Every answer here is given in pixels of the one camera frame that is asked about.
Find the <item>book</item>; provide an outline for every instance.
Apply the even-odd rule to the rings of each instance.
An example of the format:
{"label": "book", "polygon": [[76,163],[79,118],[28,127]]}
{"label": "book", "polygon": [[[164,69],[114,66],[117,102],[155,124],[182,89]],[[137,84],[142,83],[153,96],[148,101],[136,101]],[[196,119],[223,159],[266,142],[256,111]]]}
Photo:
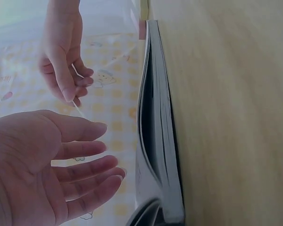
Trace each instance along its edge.
{"label": "book", "polygon": [[136,203],[127,226],[184,226],[184,205],[166,64],[157,21],[146,22],[137,110]]}

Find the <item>hand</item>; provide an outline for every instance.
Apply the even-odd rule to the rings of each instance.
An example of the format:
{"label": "hand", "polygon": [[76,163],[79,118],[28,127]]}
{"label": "hand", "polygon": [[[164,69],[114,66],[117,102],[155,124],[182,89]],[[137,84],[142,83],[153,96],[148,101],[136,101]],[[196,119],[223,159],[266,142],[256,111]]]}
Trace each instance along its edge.
{"label": "hand", "polygon": [[80,105],[78,98],[87,95],[86,87],[93,83],[93,70],[81,59],[83,22],[78,5],[78,0],[50,0],[39,69],[54,96]]}
{"label": "hand", "polygon": [[105,132],[105,124],[49,111],[0,118],[0,226],[56,226],[111,199],[126,174],[114,156],[50,165],[102,153],[93,140]]}

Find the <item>patterned fabric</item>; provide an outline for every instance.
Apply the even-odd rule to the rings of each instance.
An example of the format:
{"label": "patterned fabric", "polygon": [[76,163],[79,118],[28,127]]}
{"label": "patterned fabric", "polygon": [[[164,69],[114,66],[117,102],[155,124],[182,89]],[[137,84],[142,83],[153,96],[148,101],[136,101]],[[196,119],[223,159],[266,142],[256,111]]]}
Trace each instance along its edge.
{"label": "patterned fabric", "polygon": [[[135,117],[140,84],[137,39],[133,34],[83,37],[82,58],[95,71],[95,83],[81,98],[80,110],[87,119],[108,125],[100,138],[108,146],[105,155],[116,156],[128,175],[111,201],[66,226],[123,226],[135,209]],[[37,41],[0,49],[0,117],[40,109],[80,117],[74,107],[64,105],[48,91],[38,72],[37,49]],[[52,165],[68,166],[99,157],[102,155],[53,161]]]}

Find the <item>wooden table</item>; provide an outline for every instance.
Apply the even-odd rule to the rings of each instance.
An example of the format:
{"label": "wooden table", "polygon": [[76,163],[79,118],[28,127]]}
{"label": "wooden table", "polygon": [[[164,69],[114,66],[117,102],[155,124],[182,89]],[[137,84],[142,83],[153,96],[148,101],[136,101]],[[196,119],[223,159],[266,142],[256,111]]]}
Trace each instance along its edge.
{"label": "wooden table", "polygon": [[150,0],[188,226],[283,226],[283,0]]}

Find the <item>string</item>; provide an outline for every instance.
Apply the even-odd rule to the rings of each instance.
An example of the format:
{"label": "string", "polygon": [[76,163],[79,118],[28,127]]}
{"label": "string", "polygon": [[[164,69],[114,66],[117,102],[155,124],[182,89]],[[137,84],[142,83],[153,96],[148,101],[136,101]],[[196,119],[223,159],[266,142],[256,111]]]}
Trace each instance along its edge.
{"label": "string", "polygon": [[[73,67],[73,69],[75,70],[76,74],[77,74],[79,77],[81,77],[81,78],[83,78],[83,79],[84,79],[84,77],[83,77],[83,76],[81,76],[81,75],[80,75],[80,74],[76,71],[76,69],[75,69],[74,65],[72,65],[72,67]],[[75,108],[76,108],[76,109],[77,109],[77,111],[80,113],[80,115],[81,115],[83,118],[87,119],[87,118],[86,118],[86,116],[84,115],[84,113],[83,113],[83,112],[81,112],[81,110],[79,109],[79,107],[75,104],[75,102],[74,102],[74,101],[72,101],[72,103],[74,104]]]}
{"label": "string", "polygon": [[84,115],[84,113],[83,113],[83,112],[81,112],[81,110],[79,109],[79,107],[75,104],[75,102],[74,102],[74,101],[72,101],[72,103],[74,104],[75,108],[76,108],[76,109],[77,109],[77,111],[80,113],[80,115],[81,115],[83,118],[87,119],[87,118],[86,118],[86,116]]}

